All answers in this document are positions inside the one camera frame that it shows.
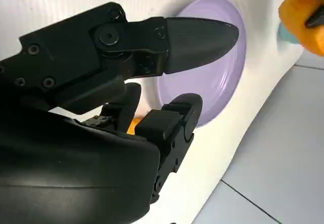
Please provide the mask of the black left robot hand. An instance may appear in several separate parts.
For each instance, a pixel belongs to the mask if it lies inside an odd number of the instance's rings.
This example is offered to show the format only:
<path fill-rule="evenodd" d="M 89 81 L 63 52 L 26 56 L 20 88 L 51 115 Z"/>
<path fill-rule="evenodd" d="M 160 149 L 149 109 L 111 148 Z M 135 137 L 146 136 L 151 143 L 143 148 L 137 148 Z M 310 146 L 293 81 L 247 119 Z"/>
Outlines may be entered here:
<path fill-rule="evenodd" d="M 324 25 L 324 5 L 320 5 L 305 23 L 307 28 L 315 28 Z"/>

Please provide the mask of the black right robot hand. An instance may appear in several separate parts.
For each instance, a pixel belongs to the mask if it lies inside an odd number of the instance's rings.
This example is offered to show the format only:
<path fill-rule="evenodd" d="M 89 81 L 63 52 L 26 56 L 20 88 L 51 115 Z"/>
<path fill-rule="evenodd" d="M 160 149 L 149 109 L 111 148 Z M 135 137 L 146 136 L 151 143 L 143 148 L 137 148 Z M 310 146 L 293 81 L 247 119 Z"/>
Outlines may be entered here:
<path fill-rule="evenodd" d="M 236 44 L 230 23 L 129 22 L 109 2 L 20 37 L 1 61 L 1 223 L 133 223 L 178 171 L 201 115 L 177 96 L 127 133 L 133 78 L 210 64 Z"/>

